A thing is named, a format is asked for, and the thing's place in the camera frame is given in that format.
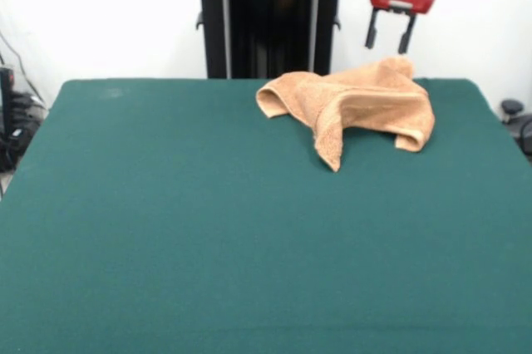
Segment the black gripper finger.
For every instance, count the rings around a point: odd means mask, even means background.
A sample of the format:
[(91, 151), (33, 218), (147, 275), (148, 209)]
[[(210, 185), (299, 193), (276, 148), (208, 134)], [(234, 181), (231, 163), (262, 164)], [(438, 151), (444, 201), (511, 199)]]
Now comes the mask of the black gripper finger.
[(413, 33), (413, 29), (416, 23), (416, 14), (412, 14), (409, 16), (409, 21), (406, 26), (406, 30), (401, 35), (401, 40), (398, 47), (398, 53), (400, 55), (404, 55), (408, 51), (408, 47), (411, 40), (411, 35)]
[(378, 15), (379, 9), (374, 7), (372, 9), (372, 14), (370, 18), (370, 22), (367, 29), (367, 37), (365, 41), (365, 47), (367, 49), (373, 49), (375, 39), (377, 36), (377, 29), (376, 29), (376, 23), (377, 23), (377, 15)]

